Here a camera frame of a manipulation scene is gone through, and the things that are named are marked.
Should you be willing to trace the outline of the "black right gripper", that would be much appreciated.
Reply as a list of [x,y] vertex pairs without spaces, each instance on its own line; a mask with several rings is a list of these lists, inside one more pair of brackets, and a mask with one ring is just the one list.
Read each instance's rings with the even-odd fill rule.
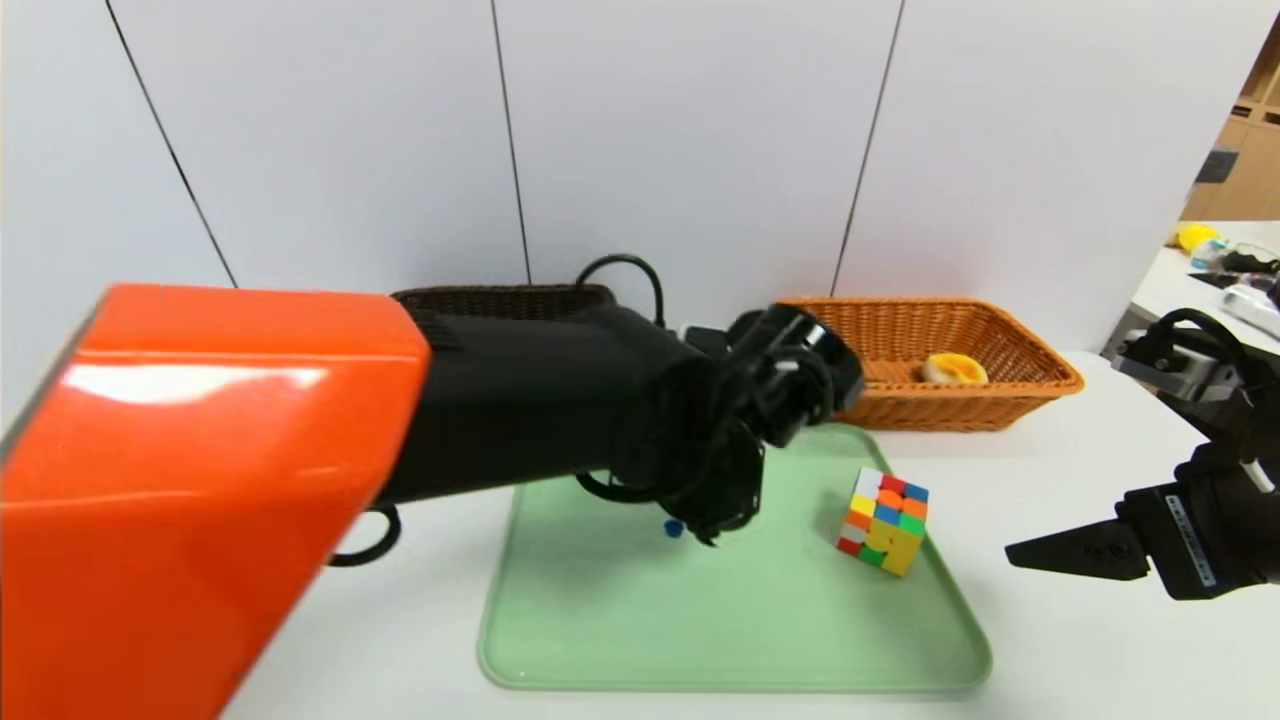
[[1015,568],[1133,582],[1149,574],[1179,601],[1216,600],[1279,579],[1277,488],[1238,461],[1187,461],[1172,482],[1129,491],[1119,519],[1005,547]]

